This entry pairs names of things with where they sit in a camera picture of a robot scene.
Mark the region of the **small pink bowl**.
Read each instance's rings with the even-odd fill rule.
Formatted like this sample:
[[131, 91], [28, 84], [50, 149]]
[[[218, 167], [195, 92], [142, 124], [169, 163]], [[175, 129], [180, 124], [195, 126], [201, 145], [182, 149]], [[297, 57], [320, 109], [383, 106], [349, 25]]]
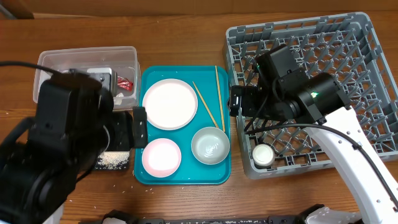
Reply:
[[156, 178], [171, 176], [182, 161], [178, 145], [170, 139], [159, 138], [151, 141], [143, 150], [142, 165], [145, 171]]

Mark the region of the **white cup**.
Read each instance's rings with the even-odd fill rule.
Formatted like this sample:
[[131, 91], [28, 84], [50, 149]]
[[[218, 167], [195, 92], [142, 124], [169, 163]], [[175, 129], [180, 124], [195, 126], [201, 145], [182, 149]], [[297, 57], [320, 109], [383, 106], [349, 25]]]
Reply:
[[255, 165], [259, 167], [268, 168], [275, 161], [275, 152], [270, 145], [267, 144], [258, 144], [252, 150], [252, 159]]

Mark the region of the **grey bowl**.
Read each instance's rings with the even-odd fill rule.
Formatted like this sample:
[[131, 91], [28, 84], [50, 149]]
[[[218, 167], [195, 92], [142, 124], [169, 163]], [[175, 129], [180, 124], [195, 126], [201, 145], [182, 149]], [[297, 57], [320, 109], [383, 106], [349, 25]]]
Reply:
[[231, 149], [225, 132], [216, 127], [197, 131], [191, 142], [192, 154], [202, 164], [215, 165], [224, 161]]

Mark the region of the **red snack wrapper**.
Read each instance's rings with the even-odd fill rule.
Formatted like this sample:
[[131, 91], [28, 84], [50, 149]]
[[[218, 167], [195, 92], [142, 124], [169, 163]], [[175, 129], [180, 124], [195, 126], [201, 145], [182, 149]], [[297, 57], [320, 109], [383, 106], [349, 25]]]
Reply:
[[134, 86], [133, 82], [128, 80], [127, 78], [124, 77], [118, 77], [118, 87], [123, 88], [127, 91], [132, 91], [132, 88]]

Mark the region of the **white napkin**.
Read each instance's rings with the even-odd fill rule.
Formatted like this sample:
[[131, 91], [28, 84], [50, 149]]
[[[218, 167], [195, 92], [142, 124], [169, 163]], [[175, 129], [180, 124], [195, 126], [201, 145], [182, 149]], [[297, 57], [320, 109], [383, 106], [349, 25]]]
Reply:
[[129, 96], [125, 96], [123, 93], [118, 93], [114, 98], [114, 105], [122, 105], [128, 103], [130, 100]]

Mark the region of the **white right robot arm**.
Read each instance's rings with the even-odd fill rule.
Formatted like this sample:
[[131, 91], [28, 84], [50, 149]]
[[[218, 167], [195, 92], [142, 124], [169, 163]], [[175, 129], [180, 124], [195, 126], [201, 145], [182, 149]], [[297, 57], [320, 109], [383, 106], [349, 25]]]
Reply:
[[229, 113], [276, 121], [244, 132], [304, 129], [323, 149], [352, 193], [363, 223], [397, 223], [397, 181], [376, 154], [351, 101], [329, 73], [310, 78], [282, 44], [255, 59], [256, 86], [230, 89]]

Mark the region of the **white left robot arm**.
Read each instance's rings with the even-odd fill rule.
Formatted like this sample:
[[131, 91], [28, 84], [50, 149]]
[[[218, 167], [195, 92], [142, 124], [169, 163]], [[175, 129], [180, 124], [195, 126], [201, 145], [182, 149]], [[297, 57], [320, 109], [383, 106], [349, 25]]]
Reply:
[[120, 113], [88, 73], [50, 71], [35, 116], [1, 143], [1, 222], [58, 223], [68, 196], [115, 146]]

